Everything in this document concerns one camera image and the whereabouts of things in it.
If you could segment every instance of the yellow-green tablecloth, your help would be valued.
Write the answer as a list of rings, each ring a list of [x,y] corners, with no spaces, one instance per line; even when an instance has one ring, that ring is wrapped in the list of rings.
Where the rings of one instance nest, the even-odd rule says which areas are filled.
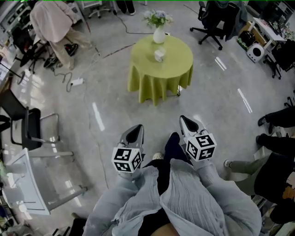
[[[159,46],[166,50],[163,62],[156,61],[154,51]],[[139,102],[153,99],[156,106],[160,97],[166,99],[166,91],[177,94],[178,85],[190,85],[193,73],[193,54],[183,41],[166,36],[162,44],[156,44],[153,36],[140,39],[132,48],[128,91],[139,90]]]

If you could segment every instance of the white speaker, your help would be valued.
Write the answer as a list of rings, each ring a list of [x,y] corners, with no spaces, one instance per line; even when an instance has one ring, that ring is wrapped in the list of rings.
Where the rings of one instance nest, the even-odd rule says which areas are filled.
[[[264,49],[259,43],[254,43],[248,48],[247,56],[256,63],[264,56]]]

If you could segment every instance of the gray concrete floor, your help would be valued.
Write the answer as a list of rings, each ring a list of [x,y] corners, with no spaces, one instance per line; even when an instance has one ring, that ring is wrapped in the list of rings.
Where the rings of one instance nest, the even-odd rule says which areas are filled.
[[[95,50],[79,49],[75,55],[76,67],[73,79],[81,73],[86,80],[84,85],[73,87],[66,92],[66,82],[55,77],[50,70],[44,69],[42,61],[37,63],[36,74],[29,74],[21,85],[14,84],[12,90],[21,102],[30,107],[38,107],[43,115],[52,111],[60,115],[60,137],[58,150],[71,150],[73,158],[60,160],[43,159],[49,175],[59,187],[66,188],[65,182],[90,186],[90,190],[76,200],[56,208],[50,216],[31,215],[27,220],[41,233],[52,232],[72,224],[71,213],[82,217],[92,211],[103,192],[114,185],[116,171],[111,163],[112,149],[121,134],[129,127],[143,124],[145,128],[144,153],[148,163],[155,152],[163,151],[165,142],[173,131],[180,132],[180,115],[198,117],[214,134],[217,150],[213,162],[220,175],[226,178],[223,168],[225,159],[253,160],[256,152],[255,137],[266,132],[266,127],[258,127],[257,121],[263,115],[284,108],[287,96],[292,95],[295,87],[294,71],[282,71],[282,80],[271,77],[271,69],[262,62],[253,63],[245,51],[237,44],[236,37],[222,41],[223,50],[219,51],[212,39],[198,44],[204,34],[190,32],[190,27],[202,28],[196,13],[183,6],[186,4],[197,12],[198,2],[157,2],[148,6],[134,2],[134,16],[118,15],[124,20],[129,32],[152,32],[142,21],[141,12],[147,9],[164,10],[173,15],[174,24],[167,28],[172,36],[178,37],[189,45],[194,55],[192,83],[181,91],[181,96],[168,97],[154,106],[151,100],[138,103],[138,92],[127,91],[127,77],[131,47],[121,50],[107,58],[105,55],[135,43],[144,35],[126,34],[120,20],[112,13],[103,12],[102,18],[88,20],[92,42],[101,51],[99,61],[89,67]],[[88,33],[83,23],[75,29]],[[225,68],[221,68],[219,58]],[[57,69],[57,73],[68,72]],[[240,89],[252,109],[249,113],[238,91]],[[96,104],[105,129],[101,131],[93,104]],[[53,123],[48,122],[46,132],[54,135]],[[10,143],[10,134],[2,133],[6,148],[5,161],[18,153],[20,146]],[[24,213],[18,213],[26,219]]]

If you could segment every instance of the white vase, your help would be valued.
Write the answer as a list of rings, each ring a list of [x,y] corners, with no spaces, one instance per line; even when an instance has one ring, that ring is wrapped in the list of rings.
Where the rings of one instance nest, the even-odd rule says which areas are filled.
[[[163,43],[165,41],[166,35],[164,32],[164,27],[163,26],[159,26],[158,28],[156,28],[154,34],[153,34],[153,41],[155,43]]]

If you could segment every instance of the person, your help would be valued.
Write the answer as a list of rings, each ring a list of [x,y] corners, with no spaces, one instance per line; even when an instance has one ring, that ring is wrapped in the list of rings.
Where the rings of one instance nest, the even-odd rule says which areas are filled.
[[[89,215],[83,236],[257,236],[261,215],[233,181],[221,179],[213,163],[192,163],[173,133],[164,156],[133,174],[120,174]]]
[[[8,117],[0,115],[0,122],[3,122],[2,124],[0,124],[0,133],[10,128],[10,119]]]
[[[120,8],[120,10],[122,11],[122,13],[126,13],[127,10],[129,12],[129,14],[131,16],[133,16],[135,14],[135,9],[133,6],[133,2],[132,1],[124,1],[124,0],[118,0],[116,1],[118,7]]]
[[[256,142],[267,149],[288,156],[295,157],[295,139],[290,137],[273,137],[267,134],[261,134],[256,137]]]
[[[271,134],[274,126],[290,128],[295,126],[295,107],[288,107],[278,112],[269,113],[258,120],[258,126],[269,123],[268,133]]]
[[[285,224],[295,220],[295,162],[277,153],[251,161],[224,162],[232,172],[250,176],[236,185],[247,195],[260,195],[277,204],[270,214],[274,223]]]
[[[82,48],[91,48],[87,37],[72,29],[72,24],[79,20],[70,7],[63,1],[28,1],[31,5],[30,21],[36,35],[42,41],[48,41],[55,55],[64,67],[73,70],[74,59],[67,53],[63,39],[68,39]]]

